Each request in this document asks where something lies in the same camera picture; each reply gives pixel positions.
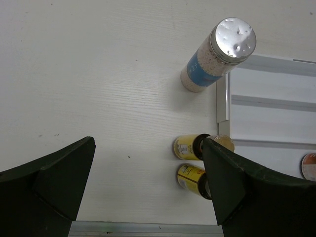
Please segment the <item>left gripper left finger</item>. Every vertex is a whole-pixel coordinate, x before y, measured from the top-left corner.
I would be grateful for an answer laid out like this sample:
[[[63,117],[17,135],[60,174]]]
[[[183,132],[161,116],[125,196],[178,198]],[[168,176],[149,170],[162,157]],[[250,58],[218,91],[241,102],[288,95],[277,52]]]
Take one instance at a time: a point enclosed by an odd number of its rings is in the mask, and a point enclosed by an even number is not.
[[[95,140],[84,137],[0,174],[2,237],[66,237],[77,219]]]

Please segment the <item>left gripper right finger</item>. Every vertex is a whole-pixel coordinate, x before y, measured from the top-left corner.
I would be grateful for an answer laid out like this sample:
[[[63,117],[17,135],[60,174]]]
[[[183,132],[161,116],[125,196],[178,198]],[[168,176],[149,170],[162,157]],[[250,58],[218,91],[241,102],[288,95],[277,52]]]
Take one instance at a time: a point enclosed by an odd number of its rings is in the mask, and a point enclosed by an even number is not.
[[[224,236],[315,236],[315,182],[264,167],[209,138],[202,159]]]

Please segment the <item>spice jar white lid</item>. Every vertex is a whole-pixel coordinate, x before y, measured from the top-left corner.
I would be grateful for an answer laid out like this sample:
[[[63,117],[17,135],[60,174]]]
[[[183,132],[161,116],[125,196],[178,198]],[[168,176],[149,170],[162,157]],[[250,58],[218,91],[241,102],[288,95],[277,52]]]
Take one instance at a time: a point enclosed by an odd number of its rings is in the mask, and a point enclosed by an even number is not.
[[[316,153],[306,154],[300,164],[302,176],[306,180],[316,181]]]

